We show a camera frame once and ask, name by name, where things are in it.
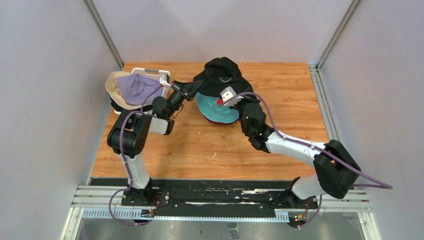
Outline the maroon bucket hat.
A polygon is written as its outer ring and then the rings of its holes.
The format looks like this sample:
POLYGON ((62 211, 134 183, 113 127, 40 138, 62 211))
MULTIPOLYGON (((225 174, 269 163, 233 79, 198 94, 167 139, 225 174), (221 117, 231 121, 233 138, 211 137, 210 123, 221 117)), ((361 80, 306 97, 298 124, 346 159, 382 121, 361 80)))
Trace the maroon bucket hat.
POLYGON ((214 124, 214 125, 232 125, 232 124, 235 124, 236 122, 238 122, 238 120, 235 120, 235 121, 213 121, 213 120, 210 120, 209 118, 207 118, 206 116, 204 116, 204 118, 209 122, 209 123, 211 123, 211 124, 214 124))

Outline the beige bucket hat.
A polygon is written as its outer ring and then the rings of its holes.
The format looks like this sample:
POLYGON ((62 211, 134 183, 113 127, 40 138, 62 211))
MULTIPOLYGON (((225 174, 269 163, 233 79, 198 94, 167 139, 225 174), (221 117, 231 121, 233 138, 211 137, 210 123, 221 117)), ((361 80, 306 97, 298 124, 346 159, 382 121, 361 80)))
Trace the beige bucket hat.
POLYGON ((193 77, 201 81, 198 92, 201 95, 219 98, 221 92, 231 87, 237 94, 253 90, 252 85, 242 76, 239 66, 228 57, 217 57, 204 65, 204 70, 193 77))

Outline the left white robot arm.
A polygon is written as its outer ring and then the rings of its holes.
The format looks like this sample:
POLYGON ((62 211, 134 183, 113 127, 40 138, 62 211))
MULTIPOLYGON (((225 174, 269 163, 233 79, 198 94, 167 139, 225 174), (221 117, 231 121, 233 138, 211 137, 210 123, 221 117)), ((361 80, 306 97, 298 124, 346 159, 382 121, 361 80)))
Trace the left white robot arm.
POLYGON ((152 99, 152 112, 123 110, 107 137, 107 145, 118 154, 127 173, 127 188, 123 190, 126 199, 142 207, 153 201, 152 179, 147 173, 142 151, 148 135, 155 133, 169 135, 175 121, 172 116, 181 110, 184 101, 193 101, 204 81, 174 81, 169 84, 169 97, 157 96, 152 99))

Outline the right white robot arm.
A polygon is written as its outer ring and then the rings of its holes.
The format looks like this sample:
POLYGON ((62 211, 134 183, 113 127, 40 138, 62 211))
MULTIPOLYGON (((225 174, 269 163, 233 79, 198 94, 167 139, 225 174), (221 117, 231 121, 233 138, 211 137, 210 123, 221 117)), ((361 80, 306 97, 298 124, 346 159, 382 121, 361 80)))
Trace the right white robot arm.
POLYGON ((314 174, 295 178, 285 190, 291 208, 299 208, 316 195, 342 199, 358 179, 361 168, 339 141, 313 142, 284 134, 266 124, 266 114, 257 101, 242 100, 235 108, 242 133, 256 150, 285 155, 314 168, 314 174))

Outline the teal bucket hat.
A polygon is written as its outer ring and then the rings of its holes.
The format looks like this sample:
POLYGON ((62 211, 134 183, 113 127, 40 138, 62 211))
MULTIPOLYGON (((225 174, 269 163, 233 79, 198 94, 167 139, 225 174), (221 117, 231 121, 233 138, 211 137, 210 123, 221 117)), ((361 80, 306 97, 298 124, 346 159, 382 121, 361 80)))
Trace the teal bucket hat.
POLYGON ((217 97, 206 96, 201 93, 196 94, 196 103, 201 114, 212 121, 228 121, 239 120, 239 113, 235 109, 227 106, 218 106, 217 97))

